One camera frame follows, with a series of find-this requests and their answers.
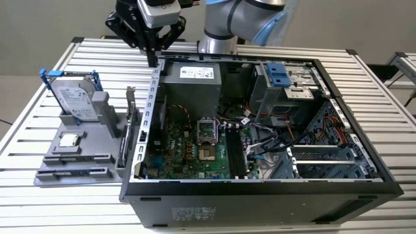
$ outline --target ram slot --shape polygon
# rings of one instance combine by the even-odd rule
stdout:
[[[226,153],[230,178],[243,179],[246,176],[243,165],[242,146],[239,142],[239,133],[237,128],[225,129]]]

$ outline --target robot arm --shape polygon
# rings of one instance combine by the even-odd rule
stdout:
[[[285,0],[206,0],[198,52],[235,53],[237,37],[265,46],[285,24],[285,3]]]
[[[169,48],[183,32],[181,8],[197,3],[197,0],[117,0],[115,11],[106,17],[105,24],[131,48],[138,47],[147,57],[149,67],[155,67],[161,50]],[[170,30],[158,37],[166,25]]]
[[[198,5],[198,0],[117,0],[115,11],[105,24],[123,42],[138,47],[155,67],[157,56],[166,50],[185,29],[182,8]],[[285,0],[206,0],[203,38],[198,52],[233,54],[237,37],[265,45],[283,25]],[[163,26],[170,30],[158,37]]]

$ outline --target motherboard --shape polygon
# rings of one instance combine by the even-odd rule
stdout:
[[[233,163],[229,160],[229,150],[226,148],[226,128],[214,124],[214,143],[198,143],[197,131],[199,135],[210,136],[209,129],[202,126],[198,130],[195,126],[189,129],[183,125],[167,124],[165,155],[161,157],[161,164],[157,167],[158,179],[233,179]],[[249,129],[239,127],[237,148],[241,148],[241,155],[237,159],[243,161],[242,150],[250,144]],[[246,178],[258,178],[255,168],[246,172]]]

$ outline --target sticker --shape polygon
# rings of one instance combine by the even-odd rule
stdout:
[[[251,114],[251,112],[249,110],[243,111],[243,115],[247,117]]]
[[[179,78],[213,79],[213,68],[181,67]]]
[[[242,123],[242,125],[245,125],[247,122],[249,122],[249,118],[245,117],[245,118],[241,120],[241,123]]]
[[[79,120],[97,120],[86,91],[77,87],[58,87],[57,89],[70,114]]]
[[[213,220],[215,207],[171,207],[171,217],[175,221]]]

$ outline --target aluminum workbench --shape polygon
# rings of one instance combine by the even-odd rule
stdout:
[[[195,52],[195,44],[177,42],[170,51]],[[403,195],[339,226],[146,230],[129,204],[118,202],[119,184],[33,187],[34,170],[59,125],[59,108],[41,85],[0,142],[0,233],[416,233],[416,120],[359,57],[345,50],[247,45],[238,46],[237,53],[319,59]],[[70,43],[53,69],[94,69],[115,110],[125,111],[126,86],[135,88],[135,103],[143,106],[151,69],[138,50],[121,40],[83,39]]]
[[[416,84],[416,54],[395,52],[387,64],[394,65],[410,82]]]

